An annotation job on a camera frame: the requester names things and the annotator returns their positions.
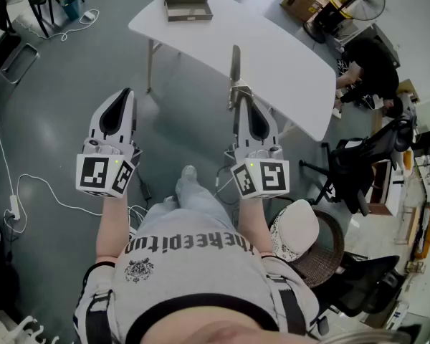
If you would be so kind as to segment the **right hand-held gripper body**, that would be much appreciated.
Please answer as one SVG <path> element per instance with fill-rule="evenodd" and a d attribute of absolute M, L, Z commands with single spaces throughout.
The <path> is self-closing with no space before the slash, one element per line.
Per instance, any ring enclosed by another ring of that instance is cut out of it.
<path fill-rule="evenodd" d="M 279 143 L 251 148 L 230 145 L 224 153 L 231 160 L 230 171 L 241 199 L 270 199 L 290 191 L 290 165 Z"/>

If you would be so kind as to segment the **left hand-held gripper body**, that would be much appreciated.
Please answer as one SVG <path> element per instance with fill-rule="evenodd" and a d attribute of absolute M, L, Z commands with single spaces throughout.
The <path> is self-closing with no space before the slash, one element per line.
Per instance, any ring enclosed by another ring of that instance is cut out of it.
<path fill-rule="evenodd" d="M 92 196 L 123 197 L 142 152 L 134 142 L 87 138 L 77 155 L 76 189 Z"/>

